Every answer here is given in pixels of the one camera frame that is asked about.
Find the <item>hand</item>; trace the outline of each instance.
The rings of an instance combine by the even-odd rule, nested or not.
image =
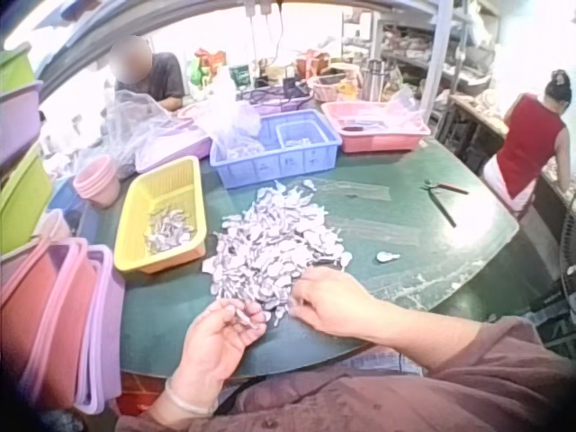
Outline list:
[[[236,309],[244,311],[256,328],[240,324]],[[265,331],[266,318],[258,303],[221,299],[208,306],[186,333],[182,360],[172,377],[176,395],[197,407],[211,408],[246,347]]]
[[[352,275],[312,267],[294,285],[290,313],[330,335],[373,340],[374,327],[397,310],[376,300]]]

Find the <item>stacked pink bowls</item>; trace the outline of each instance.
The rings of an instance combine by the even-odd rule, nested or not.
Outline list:
[[[76,175],[73,184],[78,195],[99,207],[108,207],[120,194],[116,164],[108,155],[90,162]]]

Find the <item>red sleeveless top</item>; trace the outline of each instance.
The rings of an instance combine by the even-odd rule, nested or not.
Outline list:
[[[532,94],[524,94],[510,117],[504,147],[496,155],[510,198],[514,199],[556,153],[558,134],[566,126],[558,114],[543,106]]]

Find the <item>left hand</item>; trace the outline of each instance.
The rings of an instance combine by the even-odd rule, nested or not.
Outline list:
[[[240,324],[236,309],[244,311],[256,328]],[[210,408],[224,381],[238,367],[246,347],[264,335],[266,318],[258,303],[220,299],[190,325],[172,387],[182,400]]]

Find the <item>woman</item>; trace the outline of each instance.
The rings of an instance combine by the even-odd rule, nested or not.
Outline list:
[[[560,189],[565,192],[570,185],[570,136],[560,116],[571,101],[570,79],[556,70],[543,98],[522,94],[504,116],[506,142],[484,167],[483,177],[516,217],[530,204],[536,180],[552,156]]]

